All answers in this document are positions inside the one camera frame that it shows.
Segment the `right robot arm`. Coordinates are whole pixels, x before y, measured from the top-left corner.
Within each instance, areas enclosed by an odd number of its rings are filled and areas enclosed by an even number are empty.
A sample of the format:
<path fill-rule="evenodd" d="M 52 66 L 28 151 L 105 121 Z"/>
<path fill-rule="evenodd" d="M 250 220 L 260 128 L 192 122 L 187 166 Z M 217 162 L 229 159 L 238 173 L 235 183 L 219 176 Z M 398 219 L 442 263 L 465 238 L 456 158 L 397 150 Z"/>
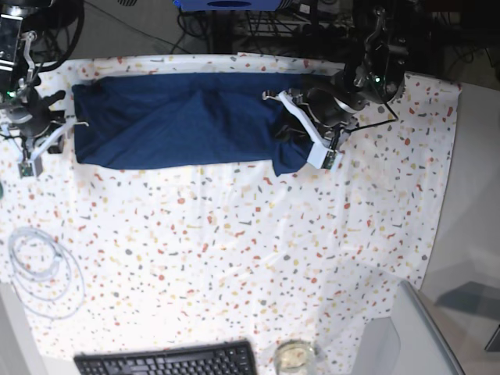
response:
<path fill-rule="evenodd" d="M 1 138 L 20 139 L 25 159 L 66 122 L 50 109 L 66 92 L 42 97 L 37 87 L 71 56 L 84 20 L 83 1 L 1 2 L 1 112 L 10 122 Z"/>

